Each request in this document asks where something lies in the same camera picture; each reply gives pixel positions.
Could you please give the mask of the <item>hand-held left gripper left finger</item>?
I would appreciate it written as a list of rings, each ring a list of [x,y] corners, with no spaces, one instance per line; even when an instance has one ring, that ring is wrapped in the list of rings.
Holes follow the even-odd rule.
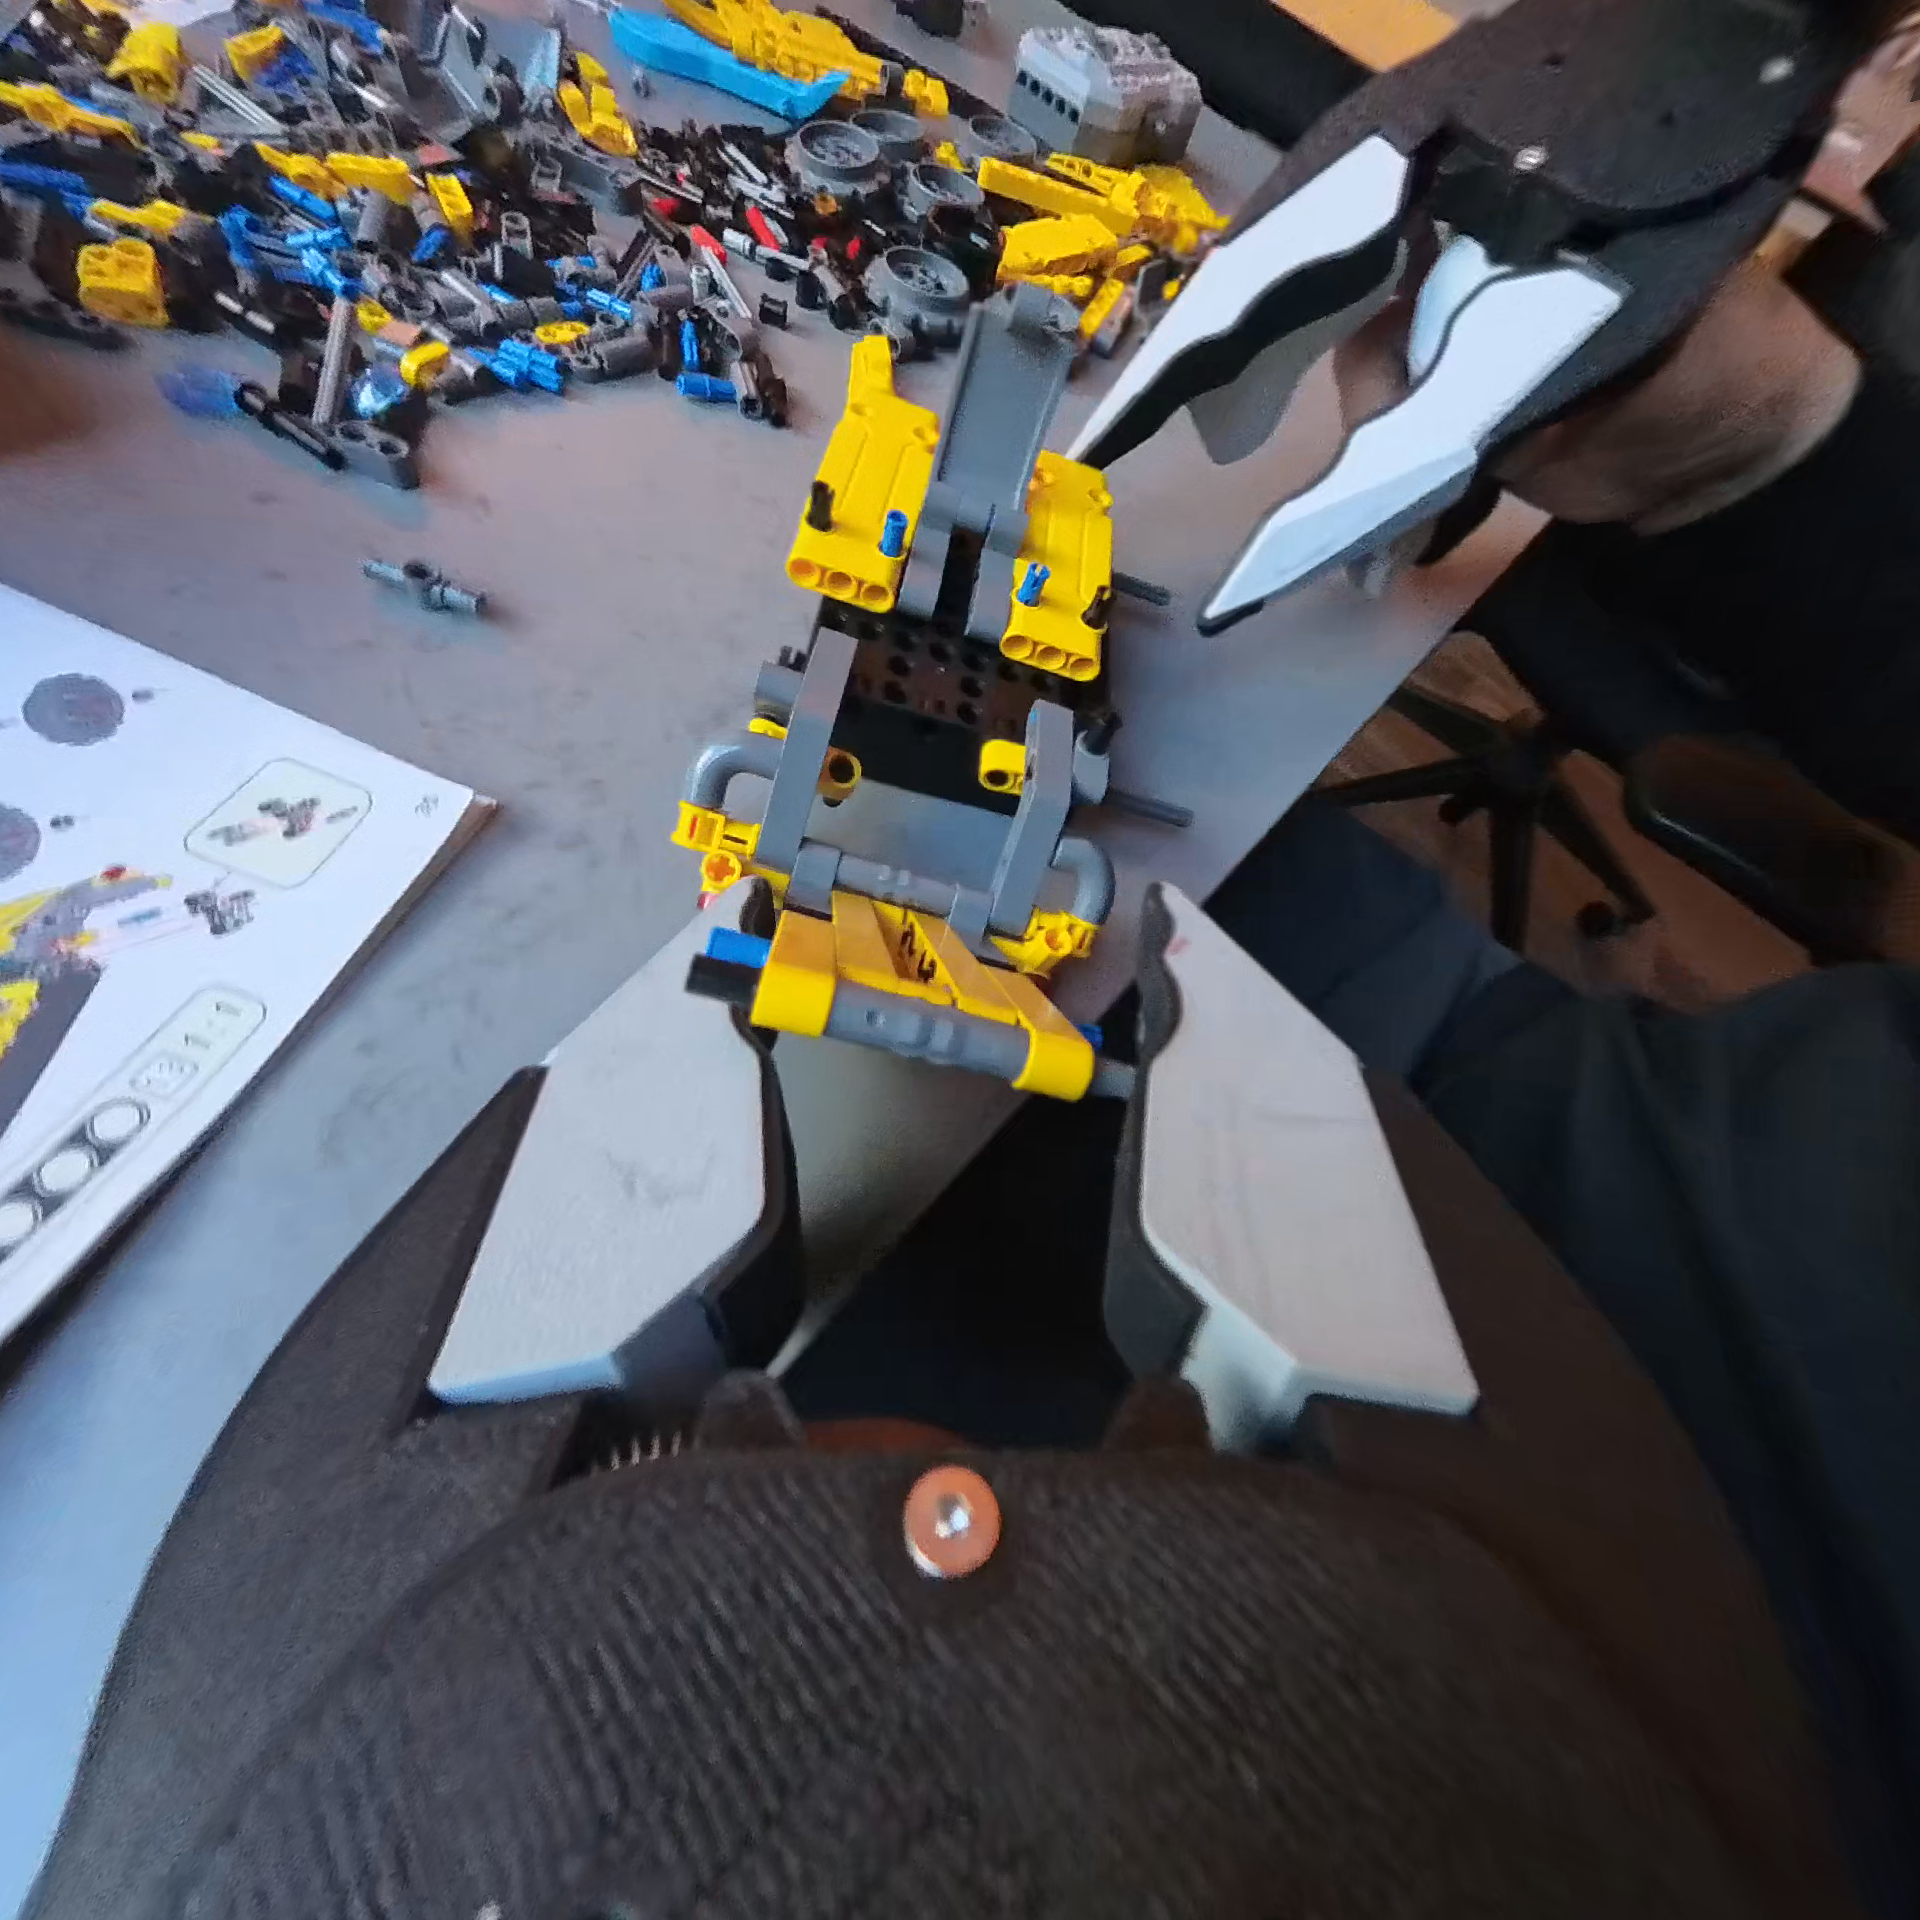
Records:
[[[797,1284],[751,1280],[793,1199],[776,1078],[734,1003],[688,987],[713,934],[746,938],[768,904],[726,887],[543,1059],[433,1401],[690,1403],[781,1347]]]

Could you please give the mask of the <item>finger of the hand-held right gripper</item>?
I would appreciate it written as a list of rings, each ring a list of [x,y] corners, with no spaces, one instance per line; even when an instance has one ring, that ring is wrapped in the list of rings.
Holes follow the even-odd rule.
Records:
[[[1410,179],[1410,158],[1368,136],[1252,209],[1188,276],[1068,455],[1111,466],[1188,414],[1213,464],[1247,460],[1309,369],[1393,294]]]
[[[1509,422],[1622,303],[1625,282],[1590,260],[1517,271],[1477,241],[1445,242],[1412,300],[1406,394],[1258,521],[1212,587],[1198,628],[1221,634],[1457,504]]]

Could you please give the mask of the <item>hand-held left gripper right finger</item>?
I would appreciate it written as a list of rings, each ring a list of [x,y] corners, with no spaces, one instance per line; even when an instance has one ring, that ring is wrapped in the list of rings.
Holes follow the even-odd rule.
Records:
[[[1356,1057],[1182,890],[1142,897],[1106,1336],[1218,1452],[1309,1401],[1460,1420],[1479,1382]]]

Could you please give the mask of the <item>yellow black building-block vehicle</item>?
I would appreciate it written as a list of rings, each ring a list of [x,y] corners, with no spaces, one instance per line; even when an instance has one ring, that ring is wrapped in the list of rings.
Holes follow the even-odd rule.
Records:
[[[1022,286],[966,321],[942,411],[858,344],[784,558],[807,644],[765,664],[751,721],[690,763],[671,832],[716,930],[688,992],[775,1038],[952,1066],[1017,1092],[1125,1099],[1133,1067],[1052,996],[1114,900],[1071,828],[1190,814],[1113,779],[1109,640],[1121,598],[1101,468],[1044,447],[1076,316]]]

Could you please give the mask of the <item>white instruction booklet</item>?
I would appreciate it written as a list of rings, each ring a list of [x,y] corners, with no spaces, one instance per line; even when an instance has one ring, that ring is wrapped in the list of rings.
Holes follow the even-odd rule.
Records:
[[[10,1343],[496,806],[14,587],[1,722]]]

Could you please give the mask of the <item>pile of building-block parts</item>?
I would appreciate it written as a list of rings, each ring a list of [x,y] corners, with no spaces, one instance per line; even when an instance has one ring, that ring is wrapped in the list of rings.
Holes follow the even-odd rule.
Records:
[[[608,15],[671,16],[794,80],[846,71],[825,113],[876,132],[857,200],[784,162],[804,123],[649,74]],[[175,376],[182,411],[247,417],[333,471],[415,484],[432,409],[657,378],[789,428],[769,337],[810,316],[893,362],[952,352],[872,312],[887,248],[935,250],[972,313],[1032,286],[1109,358],[1182,294],[1228,220],[1183,162],[1119,170],[1040,146],[966,168],[999,113],[925,59],[982,4],[893,4],[901,47],[786,4],[4,4],[4,323],[97,351],[138,330],[230,330],[271,386]],[[943,160],[972,222],[912,222],[896,168]]]

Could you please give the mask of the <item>person's right forearm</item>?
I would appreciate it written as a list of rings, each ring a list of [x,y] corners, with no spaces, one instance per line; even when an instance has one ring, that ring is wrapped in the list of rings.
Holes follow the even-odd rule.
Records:
[[[1717,682],[1844,807],[1918,828],[1916,233],[1829,230],[1780,276],[1860,359],[1846,417],[1728,511],[1662,535],[1558,524],[1594,599]]]

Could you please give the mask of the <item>person's right hand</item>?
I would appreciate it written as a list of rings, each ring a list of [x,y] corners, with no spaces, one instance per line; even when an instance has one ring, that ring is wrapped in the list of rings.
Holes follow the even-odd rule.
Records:
[[[1655,537],[1800,464],[1846,417],[1860,380],[1854,347],[1750,263],[1655,371],[1520,439],[1496,476],[1558,521]]]

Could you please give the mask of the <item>grey motor block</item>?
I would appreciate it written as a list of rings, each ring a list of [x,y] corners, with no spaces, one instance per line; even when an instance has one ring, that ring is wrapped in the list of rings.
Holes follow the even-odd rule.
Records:
[[[1054,153],[1133,170],[1183,160],[1201,107],[1158,36],[1068,23],[1022,35],[1002,113]]]

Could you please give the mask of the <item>black office chair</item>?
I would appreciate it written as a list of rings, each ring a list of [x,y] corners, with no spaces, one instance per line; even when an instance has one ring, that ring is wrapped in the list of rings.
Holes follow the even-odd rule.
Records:
[[[1656,916],[1645,884],[1566,777],[1570,756],[1614,769],[1634,832],[1773,926],[1818,968],[1880,955],[1882,883],[1900,872],[1852,812],[1760,738],[1705,727],[1656,672],[1602,658],[1558,689],[1532,680],[1528,715],[1493,719],[1417,682],[1388,708],[1439,759],[1322,783],[1343,810],[1433,803],[1445,826],[1484,818],[1490,922],[1525,950],[1536,849],[1558,847],[1598,884],[1574,926],[1604,942]]]

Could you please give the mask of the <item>person's dark clothing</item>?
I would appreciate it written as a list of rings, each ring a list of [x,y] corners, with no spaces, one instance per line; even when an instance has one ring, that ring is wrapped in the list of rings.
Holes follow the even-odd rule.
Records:
[[[1206,913],[1398,1078],[1662,1391],[1782,1622],[1862,1896],[1916,1916],[1916,969],[1705,1014],[1583,992],[1309,801]]]

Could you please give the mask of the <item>blue brick separator tool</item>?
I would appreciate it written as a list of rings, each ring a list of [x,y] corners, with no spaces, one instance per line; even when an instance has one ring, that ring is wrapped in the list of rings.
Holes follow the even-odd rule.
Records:
[[[773,70],[746,64],[671,16],[615,7],[608,15],[608,31],[615,49],[650,76],[657,74],[725,91],[729,98],[773,113],[790,126],[825,113],[847,80],[846,71],[828,71],[816,80],[794,80]]]

